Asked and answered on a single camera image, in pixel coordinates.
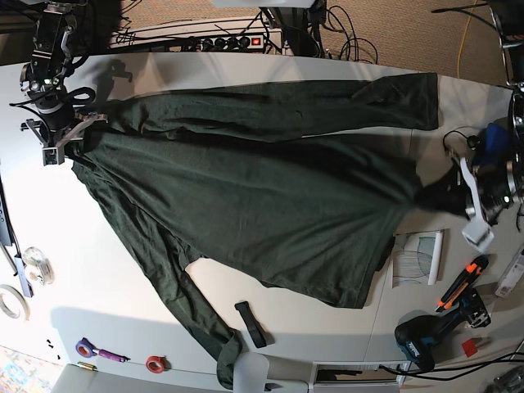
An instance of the white bracket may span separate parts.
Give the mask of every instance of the white bracket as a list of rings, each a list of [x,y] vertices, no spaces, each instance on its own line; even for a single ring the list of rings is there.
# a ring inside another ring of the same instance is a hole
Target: white bracket
[[[475,215],[469,221],[468,225],[463,228],[462,234],[470,246],[479,252],[484,252],[495,238],[495,235],[482,214],[481,198],[478,195],[477,181],[470,172],[468,162],[464,157],[460,159],[460,170],[462,171],[464,181],[471,190],[473,208],[475,209]]]

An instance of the red tape roll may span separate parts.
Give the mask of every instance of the red tape roll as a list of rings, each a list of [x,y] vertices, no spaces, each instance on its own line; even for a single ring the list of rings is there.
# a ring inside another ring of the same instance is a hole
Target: red tape roll
[[[164,371],[164,360],[160,356],[150,356],[146,361],[146,368],[155,374],[160,374]]]

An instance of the dark green shirt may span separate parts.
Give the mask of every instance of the dark green shirt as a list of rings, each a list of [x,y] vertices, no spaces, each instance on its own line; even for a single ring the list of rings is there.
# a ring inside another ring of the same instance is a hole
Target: dark green shirt
[[[415,164],[343,134],[300,137],[367,125],[434,129],[436,103],[436,76],[425,74],[112,102],[97,108],[110,123],[87,131],[73,171],[231,388],[242,344],[185,268],[206,256],[268,287],[363,307],[421,187]]]

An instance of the purple tape roll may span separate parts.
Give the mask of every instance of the purple tape roll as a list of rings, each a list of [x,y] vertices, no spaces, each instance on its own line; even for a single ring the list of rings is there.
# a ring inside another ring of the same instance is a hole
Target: purple tape roll
[[[80,340],[75,348],[79,355],[84,358],[92,358],[96,355],[94,352],[95,347],[86,338]]]

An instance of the black strap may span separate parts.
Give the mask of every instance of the black strap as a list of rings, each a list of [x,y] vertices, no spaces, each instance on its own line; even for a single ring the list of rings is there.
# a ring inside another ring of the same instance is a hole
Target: black strap
[[[247,331],[249,332],[251,340],[253,340],[255,346],[257,348],[264,348],[265,346],[268,346],[265,342],[264,331],[251,312],[249,303],[246,301],[243,301],[242,303],[236,303],[235,309],[238,310],[240,316],[244,320],[244,323],[247,326]]]

